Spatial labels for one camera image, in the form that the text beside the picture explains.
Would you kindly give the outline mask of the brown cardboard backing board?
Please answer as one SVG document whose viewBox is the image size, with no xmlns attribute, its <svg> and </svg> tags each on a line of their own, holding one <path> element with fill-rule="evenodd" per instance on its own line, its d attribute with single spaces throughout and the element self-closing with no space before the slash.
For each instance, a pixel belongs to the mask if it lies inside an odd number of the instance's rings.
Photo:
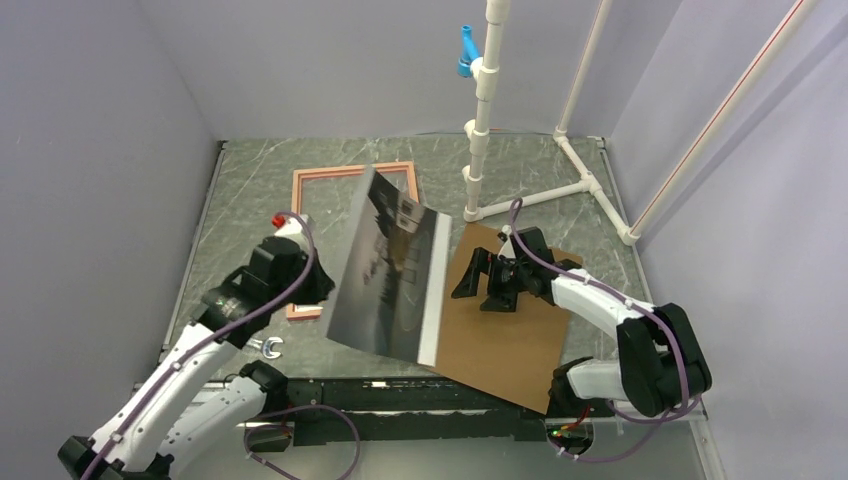
<svg viewBox="0 0 848 480">
<path fill-rule="evenodd" d="M 473 250 L 496 252 L 497 231 L 479 223 L 465 226 L 450 260 L 443 294 L 438 346 L 431 371 L 531 411 L 545 413 L 553 371 L 561 364 L 570 313 L 529 293 L 511 313 L 483 312 L 488 278 L 478 294 L 453 299 Z"/>
</svg>

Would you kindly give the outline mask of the red wooden picture frame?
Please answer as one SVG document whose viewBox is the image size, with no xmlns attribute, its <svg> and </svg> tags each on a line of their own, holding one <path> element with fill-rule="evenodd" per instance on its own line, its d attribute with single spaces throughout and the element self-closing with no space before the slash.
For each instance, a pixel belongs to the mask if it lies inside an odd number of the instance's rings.
<svg viewBox="0 0 848 480">
<path fill-rule="evenodd" d="M 407 181 L 408 195 L 415 201 L 419 200 L 418 181 L 412 161 L 394 161 L 388 163 L 371 164 L 379 173 L 402 173 Z M 310 169 L 298 169 L 293 172 L 293 190 L 291 195 L 291 206 L 296 213 L 301 212 L 303 204 L 303 185 L 307 181 L 324 180 L 359 176 L 365 173 L 367 165 L 346 165 L 335 167 L 321 167 Z M 321 307 L 318 305 L 295 305 L 288 306 L 285 310 L 289 321 L 315 320 L 320 317 Z"/>
</svg>

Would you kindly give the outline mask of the glossy photo with white borders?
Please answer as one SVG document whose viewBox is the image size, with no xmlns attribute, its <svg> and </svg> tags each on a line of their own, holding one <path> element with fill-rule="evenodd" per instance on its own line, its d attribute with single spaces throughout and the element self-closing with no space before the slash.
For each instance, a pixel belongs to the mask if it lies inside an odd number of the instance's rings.
<svg viewBox="0 0 848 480">
<path fill-rule="evenodd" d="M 322 307 L 327 339 L 421 366 L 436 363 L 452 219 L 366 168 Z"/>
</svg>

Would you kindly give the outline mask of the white PVC pipe stand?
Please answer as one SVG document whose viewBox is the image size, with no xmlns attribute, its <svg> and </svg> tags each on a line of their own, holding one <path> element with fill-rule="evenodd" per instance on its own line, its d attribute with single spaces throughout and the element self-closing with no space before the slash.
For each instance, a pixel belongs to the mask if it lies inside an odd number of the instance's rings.
<svg viewBox="0 0 848 480">
<path fill-rule="evenodd" d="M 816 1 L 797 0 L 792 4 L 632 225 L 628 224 L 624 215 L 619 213 L 616 207 L 612 205 L 596 176 L 585 165 L 568 137 L 569 123 L 600 43 L 612 5 L 611 1 L 598 3 L 560 120 L 552 134 L 555 144 L 577 171 L 579 180 L 572 184 L 531 194 L 524 198 L 524 203 L 536 205 L 578 193 L 588 193 L 602 208 L 622 243 L 626 246 L 633 246 L 641 235 L 648 230 L 655 217 L 660 213 L 660 209 L 671 201 L 672 191 L 682 182 L 683 175 L 694 167 L 695 160 L 701 156 L 713 137 L 730 119 L 731 114 L 741 105 L 742 100 L 768 70 L 771 63 L 814 11 L 818 3 Z M 509 1 L 489 1 L 486 4 L 485 44 L 484 49 L 480 51 L 483 56 L 483 66 L 478 79 L 471 78 L 476 83 L 477 105 L 475 117 L 468 120 L 464 125 L 464 132 L 469 140 L 470 160 L 462 168 L 467 195 L 463 219 L 468 223 L 505 213 L 510 209 L 508 202 L 489 206 L 480 204 L 484 161 L 487 156 L 487 146 L 491 133 L 491 104 L 495 98 L 499 79 L 503 30 L 509 17 L 510 8 L 511 3 Z"/>
</svg>

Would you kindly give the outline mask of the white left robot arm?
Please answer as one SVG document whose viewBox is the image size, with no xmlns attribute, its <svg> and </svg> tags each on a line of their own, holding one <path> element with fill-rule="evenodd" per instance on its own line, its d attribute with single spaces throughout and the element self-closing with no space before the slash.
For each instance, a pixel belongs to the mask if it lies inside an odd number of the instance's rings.
<svg viewBox="0 0 848 480">
<path fill-rule="evenodd" d="M 93 434 L 65 441 L 60 462 L 74 479 L 172 479 L 225 430 L 279 417 L 289 404 L 289 380 L 263 360 L 244 365 L 201 406 L 190 405 L 274 313 L 290 303 L 317 304 L 333 287 L 309 233 L 264 238 L 247 264 L 203 294 L 176 344 L 131 399 Z"/>
</svg>

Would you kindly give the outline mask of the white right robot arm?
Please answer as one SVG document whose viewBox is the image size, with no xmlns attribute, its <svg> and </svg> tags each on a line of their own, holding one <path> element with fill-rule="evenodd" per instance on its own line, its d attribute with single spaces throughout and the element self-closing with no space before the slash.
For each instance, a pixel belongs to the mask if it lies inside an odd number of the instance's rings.
<svg viewBox="0 0 848 480">
<path fill-rule="evenodd" d="M 712 386 L 712 375 L 686 311 L 636 300 L 590 275 L 580 262 L 557 258 L 542 231 L 497 231 L 497 249 L 476 247 L 451 298 L 475 297 L 487 278 L 483 312 L 515 313 L 530 294 L 575 313 L 615 340 L 618 356 L 585 356 L 557 367 L 549 396 L 557 411 L 574 415 L 594 400 L 625 401 L 655 418 L 687 408 Z"/>
</svg>

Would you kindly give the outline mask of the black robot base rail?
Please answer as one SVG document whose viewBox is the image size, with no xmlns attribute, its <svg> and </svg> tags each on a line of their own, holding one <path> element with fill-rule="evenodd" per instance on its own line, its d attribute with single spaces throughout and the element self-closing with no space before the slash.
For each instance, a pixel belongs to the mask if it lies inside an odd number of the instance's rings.
<svg viewBox="0 0 848 480">
<path fill-rule="evenodd" d="M 257 453 L 354 439 L 402 441 L 554 437 L 574 453 L 591 444 L 592 428 L 613 420 L 603 400 L 568 405 L 551 398 L 543 413 L 441 377 L 292 377 L 266 418 L 238 423 Z"/>
</svg>

